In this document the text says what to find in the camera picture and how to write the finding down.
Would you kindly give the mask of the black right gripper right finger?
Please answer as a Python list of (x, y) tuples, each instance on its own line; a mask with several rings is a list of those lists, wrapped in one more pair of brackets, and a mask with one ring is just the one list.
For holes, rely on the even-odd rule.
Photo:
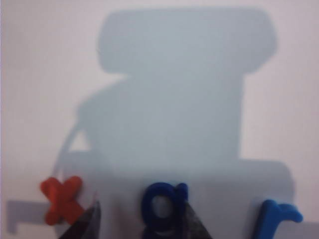
[(213, 239), (188, 201), (184, 202), (181, 222), (182, 239)]

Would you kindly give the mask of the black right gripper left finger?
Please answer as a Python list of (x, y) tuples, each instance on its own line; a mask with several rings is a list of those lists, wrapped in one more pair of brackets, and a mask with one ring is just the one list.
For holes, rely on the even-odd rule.
[(101, 225), (101, 206), (96, 201), (59, 239), (98, 239)]

